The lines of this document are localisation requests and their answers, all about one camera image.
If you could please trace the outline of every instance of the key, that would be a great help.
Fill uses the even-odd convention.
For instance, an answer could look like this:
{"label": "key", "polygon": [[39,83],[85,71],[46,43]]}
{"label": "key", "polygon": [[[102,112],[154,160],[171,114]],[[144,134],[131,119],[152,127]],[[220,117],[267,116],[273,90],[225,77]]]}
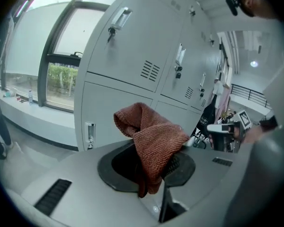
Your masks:
{"label": "key", "polygon": [[111,38],[112,38],[113,36],[115,36],[115,29],[114,29],[113,27],[110,27],[110,28],[108,29],[108,32],[109,32],[109,38],[108,38],[108,40],[107,40],[107,43],[111,40]]}

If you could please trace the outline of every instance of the locker vent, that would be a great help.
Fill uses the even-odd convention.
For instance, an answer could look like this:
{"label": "locker vent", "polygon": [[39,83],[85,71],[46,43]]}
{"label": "locker vent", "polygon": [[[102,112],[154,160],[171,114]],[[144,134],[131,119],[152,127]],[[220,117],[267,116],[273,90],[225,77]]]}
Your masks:
{"label": "locker vent", "polygon": [[206,36],[205,36],[205,34],[204,34],[203,31],[202,31],[202,33],[201,33],[201,38],[204,40],[204,42],[206,41]]}
{"label": "locker vent", "polygon": [[231,166],[232,165],[232,161],[224,160],[224,159],[221,159],[221,158],[218,158],[218,157],[214,158],[213,162],[224,165],[224,166]]}
{"label": "locker vent", "polygon": [[204,107],[204,106],[205,106],[205,103],[206,103],[206,100],[203,99],[203,102],[202,102],[201,106]]}
{"label": "locker vent", "polygon": [[58,179],[43,195],[43,197],[35,204],[35,208],[45,215],[50,216],[70,185],[70,181]]}
{"label": "locker vent", "polygon": [[185,93],[185,97],[187,97],[188,99],[191,99],[192,94],[193,94],[193,89],[188,87],[188,89],[187,89],[187,91]]}
{"label": "locker vent", "polygon": [[147,78],[151,81],[156,81],[160,67],[152,64],[149,61],[145,61],[141,71],[141,77]]}

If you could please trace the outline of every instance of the windowsill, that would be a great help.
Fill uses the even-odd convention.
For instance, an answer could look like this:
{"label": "windowsill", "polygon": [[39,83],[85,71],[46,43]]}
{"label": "windowsill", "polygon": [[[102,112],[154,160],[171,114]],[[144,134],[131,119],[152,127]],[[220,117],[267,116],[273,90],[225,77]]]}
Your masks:
{"label": "windowsill", "polygon": [[77,146],[74,114],[19,102],[16,97],[3,97],[0,90],[2,114],[25,130],[45,139]]}

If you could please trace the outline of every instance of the locker handle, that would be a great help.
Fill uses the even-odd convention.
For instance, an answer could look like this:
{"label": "locker handle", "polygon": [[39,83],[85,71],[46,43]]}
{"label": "locker handle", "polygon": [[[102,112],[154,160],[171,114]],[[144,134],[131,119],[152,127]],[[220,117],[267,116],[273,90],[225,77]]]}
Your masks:
{"label": "locker handle", "polygon": [[93,148],[96,139],[96,124],[85,122],[85,141],[89,144],[88,149]]}
{"label": "locker handle", "polygon": [[127,22],[129,16],[133,11],[130,10],[128,7],[121,8],[119,12],[114,17],[111,27],[117,30],[121,30],[124,24]]}
{"label": "locker handle", "polygon": [[202,76],[202,80],[201,80],[201,83],[200,83],[200,86],[203,87],[203,84],[205,82],[205,77],[206,77],[206,73],[204,72],[203,73],[203,76]]}
{"label": "locker handle", "polygon": [[176,57],[176,63],[181,66],[184,55],[185,55],[186,49],[183,47],[182,44],[180,44],[178,52],[177,52],[177,57]]}

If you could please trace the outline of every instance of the ceiling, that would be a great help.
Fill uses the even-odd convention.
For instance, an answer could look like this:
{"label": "ceiling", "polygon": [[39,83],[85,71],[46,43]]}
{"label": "ceiling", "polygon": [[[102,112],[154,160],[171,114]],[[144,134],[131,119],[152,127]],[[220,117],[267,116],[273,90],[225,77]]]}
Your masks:
{"label": "ceiling", "polygon": [[[238,10],[233,16],[225,0],[197,0],[222,37],[230,66],[271,79],[284,61],[284,28],[279,21],[250,18]],[[250,62],[257,61],[253,68]]]}
{"label": "ceiling", "polygon": [[[259,31],[235,31],[240,72],[271,79],[284,61],[284,39],[278,34]],[[258,67],[251,67],[256,61]]]}

